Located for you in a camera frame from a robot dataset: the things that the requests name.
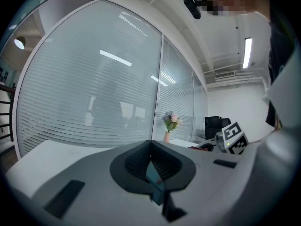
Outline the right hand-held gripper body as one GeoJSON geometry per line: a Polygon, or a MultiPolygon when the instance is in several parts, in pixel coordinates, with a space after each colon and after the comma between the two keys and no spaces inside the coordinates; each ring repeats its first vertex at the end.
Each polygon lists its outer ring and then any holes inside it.
{"type": "Polygon", "coordinates": [[[244,131],[237,121],[217,132],[215,142],[214,150],[221,153],[243,153],[249,144],[244,131]]]}

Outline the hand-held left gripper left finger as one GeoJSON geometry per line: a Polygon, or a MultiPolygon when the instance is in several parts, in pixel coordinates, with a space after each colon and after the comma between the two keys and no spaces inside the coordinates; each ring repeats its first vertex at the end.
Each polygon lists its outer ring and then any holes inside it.
{"type": "Polygon", "coordinates": [[[45,182],[32,200],[45,207],[71,181],[84,183],[61,222],[74,226],[162,226],[165,219],[149,196],[121,188],[111,177],[110,164],[139,143],[119,146],[79,159],[45,182]]]}

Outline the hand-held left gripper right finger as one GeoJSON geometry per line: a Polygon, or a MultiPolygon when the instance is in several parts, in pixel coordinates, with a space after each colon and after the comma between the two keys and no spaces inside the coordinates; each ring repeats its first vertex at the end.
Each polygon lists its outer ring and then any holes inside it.
{"type": "Polygon", "coordinates": [[[258,144],[246,147],[241,155],[206,152],[178,145],[161,144],[190,158],[196,174],[182,191],[170,195],[176,207],[186,215],[168,222],[156,206],[150,218],[152,226],[212,226],[229,212],[240,198],[252,171],[258,144]]]}

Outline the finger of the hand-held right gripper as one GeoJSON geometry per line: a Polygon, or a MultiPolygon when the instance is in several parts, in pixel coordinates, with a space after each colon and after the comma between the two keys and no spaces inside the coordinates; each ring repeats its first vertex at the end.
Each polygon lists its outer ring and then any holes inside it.
{"type": "Polygon", "coordinates": [[[213,141],[209,141],[209,142],[204,141],[199,145],[197,145],[197,149],[208,151],[208,152],[212,152],[214,150],[214,147],[215,147],[215,143],[213,143],[213,141]]]}

